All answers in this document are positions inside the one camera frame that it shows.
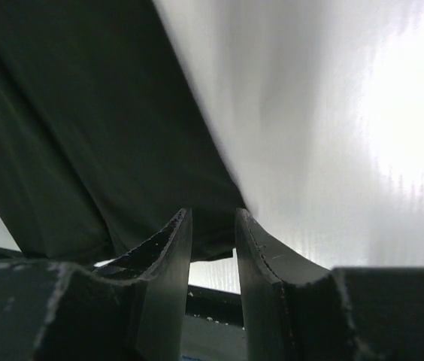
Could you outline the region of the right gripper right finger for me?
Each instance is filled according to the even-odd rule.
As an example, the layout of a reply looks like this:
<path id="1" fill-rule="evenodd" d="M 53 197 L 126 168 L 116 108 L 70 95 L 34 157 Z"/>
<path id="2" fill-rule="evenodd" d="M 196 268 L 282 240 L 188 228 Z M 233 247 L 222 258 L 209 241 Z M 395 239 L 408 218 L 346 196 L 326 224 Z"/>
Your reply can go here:
<path id="1" fill-rule="evenodd" d="M 424 268 L 326 269 L 240 208 L 235 241 L 251 360 L 424 360 Z"/>

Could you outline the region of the black printed t shirt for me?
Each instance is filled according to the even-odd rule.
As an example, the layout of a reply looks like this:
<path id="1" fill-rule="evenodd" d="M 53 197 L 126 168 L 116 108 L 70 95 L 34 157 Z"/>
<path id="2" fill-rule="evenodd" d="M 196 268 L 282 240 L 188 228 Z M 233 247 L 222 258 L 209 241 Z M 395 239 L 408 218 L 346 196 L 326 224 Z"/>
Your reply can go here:
<path id="1" fill-rule="evenodd" d="M 28 257 L 91 263 L 192 210 L 232 256 L 244 201 L 151 1 L 0 1 L 0 218 Z"/>

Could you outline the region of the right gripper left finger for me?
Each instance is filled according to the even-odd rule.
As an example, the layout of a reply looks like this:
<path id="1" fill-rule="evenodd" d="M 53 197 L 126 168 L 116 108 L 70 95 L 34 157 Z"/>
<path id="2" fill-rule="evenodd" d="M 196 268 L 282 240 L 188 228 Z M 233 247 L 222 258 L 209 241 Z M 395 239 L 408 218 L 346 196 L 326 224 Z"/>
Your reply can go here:
<path id="1" fill-rule="evenodd" d="M 98 268 L 0 259 L 0 360 L 178 360 L 192 212 Z"/>

